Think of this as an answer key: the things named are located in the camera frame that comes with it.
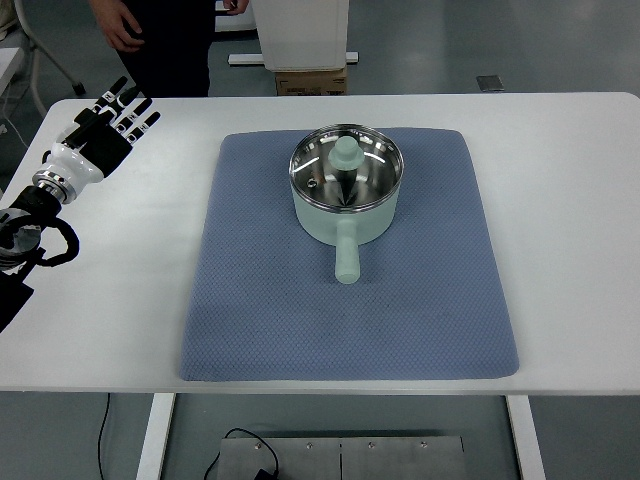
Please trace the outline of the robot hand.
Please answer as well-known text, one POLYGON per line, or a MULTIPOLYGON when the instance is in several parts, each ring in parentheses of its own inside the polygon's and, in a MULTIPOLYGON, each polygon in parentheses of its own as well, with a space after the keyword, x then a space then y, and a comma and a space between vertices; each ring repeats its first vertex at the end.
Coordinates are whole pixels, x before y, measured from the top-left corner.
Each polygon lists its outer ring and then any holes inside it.
POLYGON ((140 89, 126 83, 127 78, 120 77, 62 131, 32 178, 36 187, 69 204, 87 185, 103 181, 122 164, 161 117, 149 110, 151 98, 141 98, 140 89))

